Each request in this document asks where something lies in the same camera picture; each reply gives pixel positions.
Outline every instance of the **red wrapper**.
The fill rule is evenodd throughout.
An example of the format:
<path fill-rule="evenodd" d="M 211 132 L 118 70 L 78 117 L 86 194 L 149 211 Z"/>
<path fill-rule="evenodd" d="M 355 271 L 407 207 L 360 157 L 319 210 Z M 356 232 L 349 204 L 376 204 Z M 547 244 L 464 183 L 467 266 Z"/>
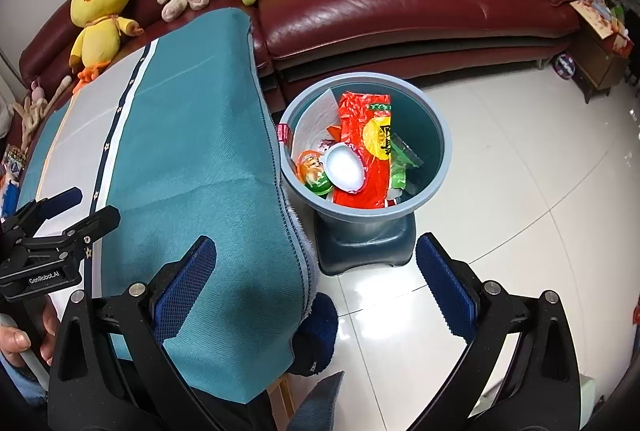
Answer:
<path fill-rule="evenodd" d="M 388 95 L 351 93 L 340 98 L 341 141 L 353 149 L 364 165 L 365 179 L 358 192 L 334 189 L 334 203 L 354 208 L 385 206 L 389 187 L 391 98 Z"/>

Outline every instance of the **yellow chick plush toy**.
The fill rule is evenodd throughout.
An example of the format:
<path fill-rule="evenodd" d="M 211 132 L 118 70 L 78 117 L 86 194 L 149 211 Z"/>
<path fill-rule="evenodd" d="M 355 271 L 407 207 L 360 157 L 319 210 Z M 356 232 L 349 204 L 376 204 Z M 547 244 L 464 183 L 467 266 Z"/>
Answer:
<path fill-rule="evenodd" d="M 120 51 L 120 32 L 128 36 L 139 36 L 143 32 L 136 21 L 118 15 L 128 2 L 71 0 L 71 21 L 83 29 L 69 57 L 69 66 L 73 71 L 81 66 L 81 62 L 84 66 L 84 70 L 78 74 L 80 82 L 74 88 L 74 93 L 94 80 Z"/>

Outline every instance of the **white tile floor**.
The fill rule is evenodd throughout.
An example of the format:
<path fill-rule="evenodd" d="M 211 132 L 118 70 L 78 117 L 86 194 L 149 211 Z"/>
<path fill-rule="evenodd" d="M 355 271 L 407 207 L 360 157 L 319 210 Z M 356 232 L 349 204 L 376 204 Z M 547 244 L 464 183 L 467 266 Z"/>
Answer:
<path fill-rule="evenodd" d="M 425 89 L 449 123 L 453 156 L 440 191 L 417 211 L 454 259 L 511 293 L 562 299 L 580 372 L 608 395 L 624 373 L 640 294 L 640 102 L 621 84 L 584 103 L 551 68 Z M 312 234 L 310 210 L 296 202 Z M 404 431 L 465 345 L 415 262 L 323 276 L 340 314 L 343 369 L 335 431 Z M 489 384 L 508 366 L 509 339 Z M 318 377 L 292 379 L 296 403 Z"/>

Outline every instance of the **red leather sofa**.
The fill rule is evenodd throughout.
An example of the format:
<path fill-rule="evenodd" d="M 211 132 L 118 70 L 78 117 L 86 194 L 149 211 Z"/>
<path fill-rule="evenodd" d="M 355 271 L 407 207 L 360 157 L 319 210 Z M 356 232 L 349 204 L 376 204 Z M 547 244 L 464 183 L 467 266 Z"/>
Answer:
<path fill-rule="evenodd" d="M 545 59 L 568 46 L 578 18 L 571 0 L 210 0 L 165 23 L 156 0 L 131 0 L 123 15 L 145 29 L 121 56 L 199 14 L 238 7 L 252 19 L 258 75 L 272 111 L 320 78 L 370 70 L 412 78 L 469 66 Z M 48 96 L 64 75 L 79 29 L 64 2 L 20 57 L 26 85 L 40 76 Z M 68 93 L 58 106 L 68 99 Z M 19 141 L 19 118 L 9 141 Z"/>

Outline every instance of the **blue trash can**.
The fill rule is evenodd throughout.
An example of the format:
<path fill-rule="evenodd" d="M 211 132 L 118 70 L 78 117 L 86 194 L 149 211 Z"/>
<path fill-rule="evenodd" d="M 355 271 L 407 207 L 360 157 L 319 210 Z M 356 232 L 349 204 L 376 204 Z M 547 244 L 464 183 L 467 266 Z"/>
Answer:
<path fill-rule="evenodd" d="M 398 205 L 385 208 L 352 208 L 313 194 L 296 176 L 290 140 L 282 140 L 280 160 L 285 179 L 316 212 L 316 245 L 321 270 L 340 274 L 359 265 L 405 265 L 416 241 L 416 208 L 438 191 L 449 169 L 451 135 L 442 115 L 422 91 L 390 75 L 356 72 L 321 80 L 299 94 L 284 112 L 280 124 L 294 132 L 300 116 L 316 98 L 331 89 L 336 101 L 345 91 L 388 94 L 391 97 L 391 132 L 396 133 L 423 161 L 407 169 L 408 187 Z"/>

